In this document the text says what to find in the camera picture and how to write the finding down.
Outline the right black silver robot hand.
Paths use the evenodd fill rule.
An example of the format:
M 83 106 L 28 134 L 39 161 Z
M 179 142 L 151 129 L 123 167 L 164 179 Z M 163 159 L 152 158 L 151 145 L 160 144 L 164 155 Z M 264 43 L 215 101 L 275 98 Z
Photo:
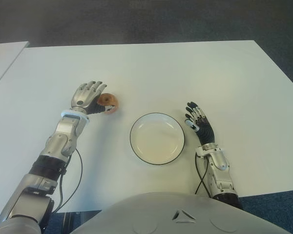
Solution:
M 205 145 L 215 143 L 215 136 L 212 126 L 203 110 L 194 102 L 188 102 L 186 110 L 185 124 L 195 132 L 200 144 Z

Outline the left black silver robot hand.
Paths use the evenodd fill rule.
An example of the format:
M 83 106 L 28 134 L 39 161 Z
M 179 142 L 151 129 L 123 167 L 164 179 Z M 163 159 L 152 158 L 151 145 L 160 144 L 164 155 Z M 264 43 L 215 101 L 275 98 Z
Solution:
M 90 81 L 78 87 L 71 100 L 71 109 L 86 115 L 112 111 L 115 104 L 100 104 L 98 101 L 107 87 L 101 81 Z

